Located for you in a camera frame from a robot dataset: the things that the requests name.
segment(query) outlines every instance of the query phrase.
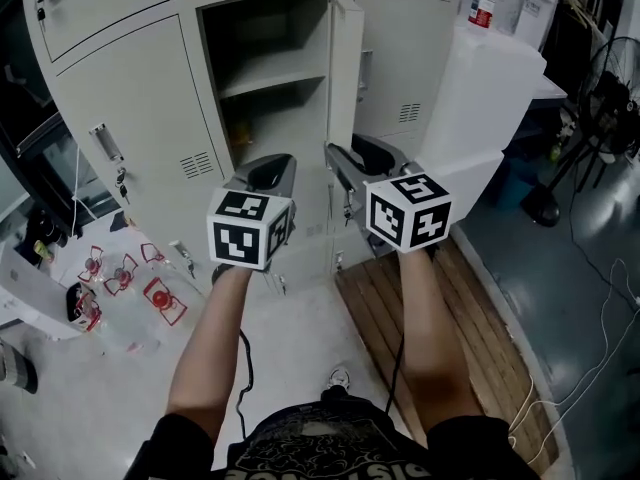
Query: black and white cube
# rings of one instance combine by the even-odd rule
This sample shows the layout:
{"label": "black and white cube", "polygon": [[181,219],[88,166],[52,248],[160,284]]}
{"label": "black and white cube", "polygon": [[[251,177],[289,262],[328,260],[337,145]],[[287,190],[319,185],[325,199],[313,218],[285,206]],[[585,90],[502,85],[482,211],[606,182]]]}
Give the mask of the black and white cube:
{"label": "black and white cube", "polygon": [[212,261],[264,270],[289,236],[293,201],[216,189],[207,213]]}
{"label": "black and white cube", "polygon": [[367,185],[367,229],[401,252],[449,235],[451,195],[425,173]]}

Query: wooden floor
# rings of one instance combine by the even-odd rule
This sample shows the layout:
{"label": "wooden floor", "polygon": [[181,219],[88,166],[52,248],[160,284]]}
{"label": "wooden floor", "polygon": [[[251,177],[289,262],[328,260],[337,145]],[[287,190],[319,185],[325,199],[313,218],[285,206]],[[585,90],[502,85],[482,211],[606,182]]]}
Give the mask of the wooden floor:
{"label": "wooden floor", "polygon": [[[518,349],[481,283],[455,243],[441,242],[434,266],[442,295],[457,324],[470,380],[476,397],[492,417],[513,421],[522,406],[531,379]],[[383,380],[390,386],[403,329],[400,269],[395,254],[370,260],[336,275],[336,284]],[[409,387],[400,370],[396,405],[414,439],[426,444]],[[535,388],[529,403],[538,399]],[[529,461],[536,456],[550,430],[541,405],[514,433],[516,451]],[[553,436],[531,464],[538,474],[558,458]]]}

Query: person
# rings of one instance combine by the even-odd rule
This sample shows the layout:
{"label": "person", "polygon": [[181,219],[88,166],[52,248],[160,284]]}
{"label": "person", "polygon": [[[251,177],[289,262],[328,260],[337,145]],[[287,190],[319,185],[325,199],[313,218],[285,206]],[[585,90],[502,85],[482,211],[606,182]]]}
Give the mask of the person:
{"label": "person", "polygon": [[367,400],[348,395],[336,369],[320,401],[260,423],[211,472],[236,373],[240,323],[252,271],[226,270],[176,368],[166,415],[125,480],[535,479],[508,440],[509,425],[482,415],[451,315],[424,250],[399,254],[404,299],[403,372],[428,450],[398,433]]}

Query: forearm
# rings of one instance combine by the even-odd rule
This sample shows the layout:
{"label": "forearm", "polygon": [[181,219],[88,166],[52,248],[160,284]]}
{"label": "forearm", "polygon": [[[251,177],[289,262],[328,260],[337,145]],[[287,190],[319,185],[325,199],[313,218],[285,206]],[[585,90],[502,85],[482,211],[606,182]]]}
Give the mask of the forearm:
{"label": "forearm", "polygon": [[251,272],[235,267],[217,280],[178,362],[169,392],[167,413],[192,419],[214,442],[233,388]]}
{"label": "forearm", "polygon": [[445,419],[480,414],[455,323],[424,250],[400,254],[405,373],[425,431]]}

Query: black t-shirt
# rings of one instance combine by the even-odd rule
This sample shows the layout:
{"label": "black t-shirt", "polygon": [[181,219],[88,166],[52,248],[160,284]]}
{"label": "black t-shirt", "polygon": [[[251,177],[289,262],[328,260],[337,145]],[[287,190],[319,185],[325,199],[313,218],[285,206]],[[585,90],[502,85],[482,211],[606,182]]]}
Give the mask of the black t-shirt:
{"label": "black t-shirt", "polygon": [[162,418],[125,480],[537,479],[512,449],[508,424],[454,418],[427,435],[429,450],[398,433],[366,401],[314,402],[279,411],[229,447],[227,469],[210,471],[213,445],[195,423]]}

